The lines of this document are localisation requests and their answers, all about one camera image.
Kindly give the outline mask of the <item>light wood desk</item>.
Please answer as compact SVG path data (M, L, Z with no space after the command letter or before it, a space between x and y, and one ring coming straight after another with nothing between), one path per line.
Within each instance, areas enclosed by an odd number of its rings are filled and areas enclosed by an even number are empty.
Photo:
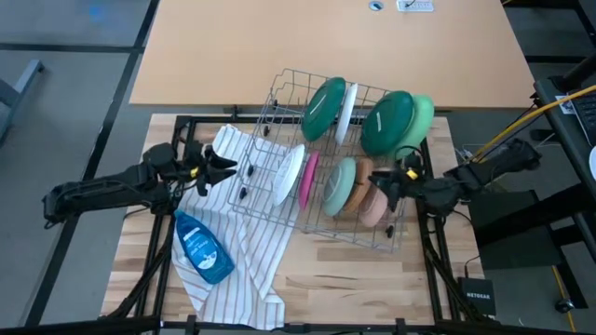
M430 96L446 108L522 108L534 78L500 0L161 0L130 100L261 104L284 69Z

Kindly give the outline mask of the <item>white striped dish towel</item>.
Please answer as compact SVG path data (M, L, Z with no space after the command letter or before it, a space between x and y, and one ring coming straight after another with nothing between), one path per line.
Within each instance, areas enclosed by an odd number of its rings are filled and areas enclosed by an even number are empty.
M206 196L184 193L178 210L203 223L231 257L235 269L217 284L206 282L173 237L172 263L198 317L204 322L240 324L272 330L284 324L285 303L273 281L292 228L232 209L227 197L233 180L214 186Z

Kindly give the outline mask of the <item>pink beige plate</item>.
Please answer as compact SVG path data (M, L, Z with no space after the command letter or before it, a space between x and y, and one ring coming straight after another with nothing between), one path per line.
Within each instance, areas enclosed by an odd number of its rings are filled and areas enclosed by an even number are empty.
M359 204L359 223L369 228L374 227L385 214L387 201L386 194L370 181L370 187Z

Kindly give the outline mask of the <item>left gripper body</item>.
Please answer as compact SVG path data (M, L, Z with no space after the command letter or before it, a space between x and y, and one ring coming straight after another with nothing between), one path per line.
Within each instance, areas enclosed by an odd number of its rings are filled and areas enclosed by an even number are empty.
M200 196L208 194L207 183L209 179L210 157L213 154L211 144L204 144L200 141L189 141L185 145L183 154L182 172L179 182L188 183L193 181Z

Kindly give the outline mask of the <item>blue dish soap bottle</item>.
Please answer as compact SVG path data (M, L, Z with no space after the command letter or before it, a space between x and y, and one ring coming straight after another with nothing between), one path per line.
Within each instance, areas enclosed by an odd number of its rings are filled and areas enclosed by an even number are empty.
M197 273L211 285L227 278L235 265L215 234L180 209L174 211L174 217L183 254Z

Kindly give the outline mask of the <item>grey bench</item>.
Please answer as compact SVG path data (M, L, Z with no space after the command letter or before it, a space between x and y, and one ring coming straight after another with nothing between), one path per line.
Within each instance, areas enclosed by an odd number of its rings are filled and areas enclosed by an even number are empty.
M7 107L4 114L0 113L0 141L6 136L35 77L44 71L45 66L40 60L31 60L15 85L0 78L0 104Z

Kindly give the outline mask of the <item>black metal table frame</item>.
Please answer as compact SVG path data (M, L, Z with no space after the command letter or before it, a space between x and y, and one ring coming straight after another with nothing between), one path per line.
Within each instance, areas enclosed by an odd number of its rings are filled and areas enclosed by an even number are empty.
M179 120L196 121L196 137L213 138L225 124L234 124L223 116L190 114L154 114L143 149L171 137ZM241 117L234 126L252 130L255 117ZM455 163L452 136L446 117L435 117L430 130L428 149L435 174ZM284 253L273 288L285 302L285 320L294 325L372 325L390 326L396 318L407 325L432 325L433 307L444 319L451 319L454 298L448 298L444 282L435 272L428 284L423 257L420 224L415 217L413 200L405 206L406 218L400 249L384 253L349 245L326 237L293 233ZM147 211L124 220L122 233L102 303L101 315L113 312L140 279L154 228L154 217ZM455 276L463 275L466 257L477 254L471 224L460 214L447 219L441 242L430 234L439 254L450 254ZM191 300L183 292L183 281L170 266L166 280L161 317L165 321L184 321L193 311Z

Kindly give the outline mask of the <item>black side cart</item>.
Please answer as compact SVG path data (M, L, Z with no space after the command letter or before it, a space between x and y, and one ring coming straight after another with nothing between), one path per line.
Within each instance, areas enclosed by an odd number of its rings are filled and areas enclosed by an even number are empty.
M557 248L582 242L596 263L596 53L568 73L534 83L539 108L562 146L579 183L532 205L490 221L476 233L481 246L546 226Z

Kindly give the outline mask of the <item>small teal green plate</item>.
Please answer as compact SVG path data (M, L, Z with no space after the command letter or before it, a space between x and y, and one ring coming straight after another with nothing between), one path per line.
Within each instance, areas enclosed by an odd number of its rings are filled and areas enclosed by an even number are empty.
M392 91L379 100L365 118L361 146L370 156L389 154L403 137L413 118L413 96Z

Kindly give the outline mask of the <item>orange brown plate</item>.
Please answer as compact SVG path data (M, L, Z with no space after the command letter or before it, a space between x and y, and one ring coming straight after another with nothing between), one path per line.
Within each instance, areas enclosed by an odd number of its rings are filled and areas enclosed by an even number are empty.
M361 158L357 163L356 177L352 190L344 205L345 211L355 212L358 209L359 204L362 202L371 186L369 177L372 172L373 161L370 158Z

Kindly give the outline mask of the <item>magenta plate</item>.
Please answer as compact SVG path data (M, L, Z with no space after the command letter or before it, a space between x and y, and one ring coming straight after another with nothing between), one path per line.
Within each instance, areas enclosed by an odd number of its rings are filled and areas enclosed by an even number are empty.
M320 153L315 151L308 157L308 160L306 161L305 170L298 190L300 210L306 209L310 189L315 178L319 157Z

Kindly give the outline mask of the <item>sage green plate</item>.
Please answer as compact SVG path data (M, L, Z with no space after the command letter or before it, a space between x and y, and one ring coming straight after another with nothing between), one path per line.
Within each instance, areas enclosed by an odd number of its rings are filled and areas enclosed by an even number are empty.
M337 215L350 196L356 178L356 160L345 157L337 163L323 190L323 211L327 216Z

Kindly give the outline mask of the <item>plain white plate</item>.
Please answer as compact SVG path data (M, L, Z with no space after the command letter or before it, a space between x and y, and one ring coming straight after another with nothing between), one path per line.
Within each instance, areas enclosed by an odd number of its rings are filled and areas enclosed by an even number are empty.
M342 145L345 140L345 136L346 136L346 133L349 128L353 108L355 106L358 89L359 89L359 84L354 83L350 86L350 88L346 92L344 104L342 107L342 111L340 113L340 117L339 117L339 120L337 123L336 133L334 136L334 139L338 145Z

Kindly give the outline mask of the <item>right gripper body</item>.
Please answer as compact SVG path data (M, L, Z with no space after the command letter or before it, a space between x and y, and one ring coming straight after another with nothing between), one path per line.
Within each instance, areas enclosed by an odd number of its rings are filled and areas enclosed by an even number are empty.
M390 173L388 208L395 212L405 197L427 200L426 172L421 160L397 160Z

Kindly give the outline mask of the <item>blue patterned white-bottomed plate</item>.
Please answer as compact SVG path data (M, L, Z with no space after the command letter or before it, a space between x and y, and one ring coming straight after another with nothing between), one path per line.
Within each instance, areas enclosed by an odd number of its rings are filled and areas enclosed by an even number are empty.
M305 146L291 148L281 161L273 181L273 204L279 206L289 195L305 157Z

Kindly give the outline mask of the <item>light green plate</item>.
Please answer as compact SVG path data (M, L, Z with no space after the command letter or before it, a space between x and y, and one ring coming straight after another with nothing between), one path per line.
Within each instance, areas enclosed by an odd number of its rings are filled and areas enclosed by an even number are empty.
M401 159L418 149L427 136L434 118L435 106L427 95L413 96L413 118L404 136L397 145L395 158Z

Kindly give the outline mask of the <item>white desk power outlet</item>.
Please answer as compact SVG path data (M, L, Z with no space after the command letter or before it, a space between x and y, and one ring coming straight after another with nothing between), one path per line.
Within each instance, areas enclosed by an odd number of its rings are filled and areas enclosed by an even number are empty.
M433 12L433 0L397 0L399 12Z

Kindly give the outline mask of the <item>black Netgear network box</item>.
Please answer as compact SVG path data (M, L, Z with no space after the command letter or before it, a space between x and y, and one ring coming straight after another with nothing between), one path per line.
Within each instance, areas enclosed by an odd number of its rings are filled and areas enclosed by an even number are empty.
M467 299L481 314L496 316L494 285L491 280L459 277L458 284Z

